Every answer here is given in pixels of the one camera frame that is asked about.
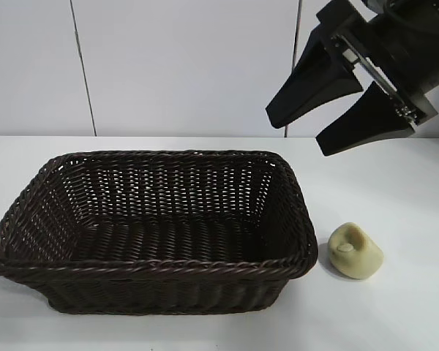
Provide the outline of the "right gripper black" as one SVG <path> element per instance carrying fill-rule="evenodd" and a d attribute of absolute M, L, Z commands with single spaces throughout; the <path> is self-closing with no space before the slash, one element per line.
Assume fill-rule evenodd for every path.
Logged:
<path fill-rule="evenodd" d="M 363 91 L 343 56 L 338 34 L 348 34 L 384 72 L 419 126 L 438 114 L 426 95 L 439 86 L 439 1 L 368 1 L 366 21 L 352 4 L 327 4 L 297 65 L 266 106 L 280 129 L 311 110 Z M 343 115 L 316 136 L 324 156 L 379 140 L 409 137 L 414 128 L 375 82 Z"/>

